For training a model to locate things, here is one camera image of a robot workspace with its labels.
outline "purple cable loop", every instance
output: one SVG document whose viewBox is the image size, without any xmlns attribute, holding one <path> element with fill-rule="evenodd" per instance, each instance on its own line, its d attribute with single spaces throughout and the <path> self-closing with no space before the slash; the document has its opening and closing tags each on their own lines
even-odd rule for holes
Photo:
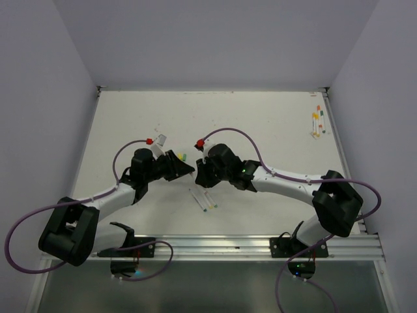
<svg viewBox="0 0 417 313">
<path fill-rule="evenodd" d="M 123 147 L 121 147 L 114 159 L 113 159 L 113 164 L 112 164 L 112 168 L 113 168 L 113 175 L 116 179 L 116 186 L 114 188 L 112 188 L 111 190 L 104 192 L 102 194 L 99 194 L 95 197 L 93 197 L 94 200 L 98 200 L 101 198 L 104 198 L 106 196 L 109 196 L 110 194 L 112 194 L 113 192 L 115 192 L 117 190 L 117 187 L 120 184 L 120 180 L 119 177 L 117 176 L 117 172 L 116 172 L 116 160 L 118 158 L 118 156 L 120 155 L 120 153 L 126 149 L 128 146 L 133 145 L 134 143 L 139 143 L 139 142 L 146 142 L 146 140 L 134 140 L 132 142 L 127 143 L 126 145 L 124 145 Z M 17 221 L 15 221 L 15 223 L 12 225 L 12 227 L 10 228 L 10 230 L 8 231 L 7 235 L 6 235 L 6 239 L 5 239 L 5 257 L 7 262 L 17 271 L 25 273 L 25 274 L 42 274 L 42 273 L 47 273 L 50 271 L 53 271 L 54 269 L 58 269 L 61 266 L 63 266 L 66 262 L 61 262 L 57 265 L 54 265 L 52 267 L 49 267 L 47 269 L 26 269 L 24 267 L 21 267 L 20 265 L 18 265 L 13 259 L 12 256 L 10 255 L 10 240 L 12 239 L 12 235 L 14 233 L 14 231 L 16 230 L 16 228 L 24 221 L 27 220 L 29 217 L 47 211 L 47 210 L 51 210 L 51 209 L 55 209 L 58 207 L 64 207 L 64 206 L 68 206 L 68 205 L 75 205 L 75 204 L 83 204 L 83 203 L 87 203 L 90 202 L 91 198 L 88 199 L 84 199 L 84 200 L 76 200 L 76 201 L 72 201 L 72 202 L 66 202 L 66 203 L 58 203 L 58 204 L 53 204 L 53 205 L 48 205 L 46 207 L 41 207 L 40 209 L 36 209 L 32 212 L 27 213 L 26 215 L 23 215 L 21 218 L 19 218 Z"/>
<path fill-rule="evenodd" d="M 358 216 L 357 218 L 356 218 L 356 220 L 355 220 L 355 222 L 357 222 L 358 220 L 363 220 L 364 218 L 366 218 L 366 217 L 369 217 L 369 216 L 371 216 L 373 213 L 375 213 L 378 209 L 379 209 L 379 207 L 381 206 L 381 203 L 382 203 L 382 198 L 381 198 L 381 195 L 379 194 L 379 192 L 378 192 L 378 190 L 376 190 L 375 188 L 373 188 L 370 184 L 368 184 L 368 183 L 365 183 L 365 182 L 363 182 L 363 181 L 357 181 L 357 180 L 355 180 L 355 179 L 346 179 L 346 178 L 337 178 L 337 179 L 314 179 L 314 180 L 309 180 L 309 181 L 307 181 L 307 180 L 305 180 L 305 179 L 299 179 L 299 178 L 294 178 L 294 177 L 289 177 L 289 176 L 286 176 L 286 175 L 282 175 L 282 174 L 279 174 L 279 173 L 276 173 L 275 171 L 274 172 L 272 172 L 267 166 L 266 166 L 266 164 L 263 162 L 263 159 L 262 159 L 262 156 L 261 156 L 261 153 L 259 152 L 259 149 L 258 149 L 258 147 L 256 146 L 256 143 L 254 142 L 254 140 L 252 139 L 252 138 L 250 138 L 249 137 L 249 135 L 247 134 L 247 133 L 245 133 L 245 132 L 243 132 L 243 131 L 241 131 L 241 130 L 239 130 L 239 129 L 237 129 L 237 128 L 233 128 L 233 127 L 224 127 L 224 128 L 219 128 L 219 129 L 216 129 L 216 130 L 213 130 L 210 134 L 208 134 L 208 135 L 206 135 L 204 138 L 202 138 L 203 139 L 203 141 L 205 141 L 207 138 L 209 138 L 209 137 L 211 137 L 212 135 L 214 135 L 214 134 L 216 134 L 216 133 L 218 133 L 218 132 L 222 132 L 222 131 L 224 131 L 224 130 L 230 130 L 230 131 L 233 131 L 233 132 L 238 132 L 239 134 L 241 134 L 241 135 L 243 135 L 243 136 L 245 136 L 249 141 L 250 141 L 250 143 L 253 145 L 253 148 L 255 149 L 255 152 L 256 152 L 256 154 L 257 154 L 257 156 L 258 156 L 258 159 L 259 159 L 259 162 L 261 163 L 261 165 L 262 165 L 262 167 L 265 169 L 265 171 L 267 171 L 269 174 L 271 174 L 271 175 L 273 175 L 273 176 L 276 176 L 276 177 L 279 177 L 279 178 L 282 178 L 282 179 L 286 179 L 286 180 L 288 180 L 288 181 L 294 181 L 294 182 L 296 182 L 296 183 L 311 183 L 311 184 L 318 184 L 318 183 L 353 183 L 353 184 L 357 184 L 357 185 L 362 185 L 362 186 L 365 186 L 366 188 L 368 188 L 368 189 L 370 189 L 375 195 L 376 195 L 376 197 L 377 197 L 377 204 L 375 205 L 375 207 L 372 209 L 372 210 L 370 210 L 370 212 L 368 212 L 368 213 L 366 213 L 366 214 L 363 214 L 363 215 L 361 215 L 361 216 Z M 287 267 L 287 265 L 293 260 L 293 259 L 295 259 L 295 258 L 297 258 L 297 257 L 299 257 L 299 256 L 301 256 L 301 255 L 303 255 L 304 253 L 307 253 L 308 251 L 310 251 L 310 250 L 312 250 L 312 249 L 314 249 L 314 248 L 316 248 L 317 246 L 319 246 L 319 245 L 322 245 L 323 243 L 325 243 L 327 240 L 329 240 L 329 239 L 331 239 L 331 238 L 333 238 L 333 236 L 334 235 L 330 235 L 330 236 L 328 236 L 328 237 L 326 237 L 326 238 L 324 238 L 324 239 L 321 239 L 320 241 L 318 241 L 317 243 L 315 243 L 314 245 L 312 245 L 312 246 L 309 246 L 309 247 L 307 247 L 307 248 L 305 248 L 303 251 L 300 251 L 299 253 L 297 253 L 297 254 L 295 254 L 294 256 L 292 256 L 292 257 L 290 257 L 286 262 L 285 262 L 285 264 L 284 264 L 284 266 L 280 269 L 280 271 L 278 272 L 278 275 L 277 275 L 277 278 L 276 278 L 276 281 L 275 281 L 275 298 L 276 298 L 276 303 L 277 303 L 277 305 L 278 305 L 278 307 L 280 308 L 280 310 L 281 310 L 281 312 L 282 313 L 284 313 L 285 311 L 284 311 L 284 309 L 283 309 L 283 307 L 282 307 L 282 305 L 281 305 L 281 301 L 280 301 L 280 295 L 279 295 L 279 292 L 278 292 L 278 288 L 279 288 L 279 284 L 280 284 L 280 279 L 281 279 L 281 276 L 282 276 L 282 274 L 283 274 L 283 272 L 284 272 L 284 270 L 285 270 L 285 268 Z M 310 284 L 312 284 L 312 285 L 314 285 L 314 286 L 316 286 L 317 288 L 319 288 L 320 290 L 322 290 L 328 297 L 329 297 L 329 299 L 331 300 L 331 302 L 332 302 L 332 304 L 333 304 L 333 307 L 334 307 L 334 312 L 339 312 L 339 308 L 338 308 L 338 306 L 336 305 L 336 302 L 335 302 L 335 300 L 334 300 L 334 298 L 332 297 L 332 295 L 330 295 L 330 293 L 328 292 L 328 291 L 326 291 L 323 287 L 321 287 L 320 285 L 318 285 L 318 283 L 316 283 L 316 282 L 313 282 L 313 281 L 310 281 L 310 280 L 308 280 L 307 282 L 309 282 Z"/>
</svg>

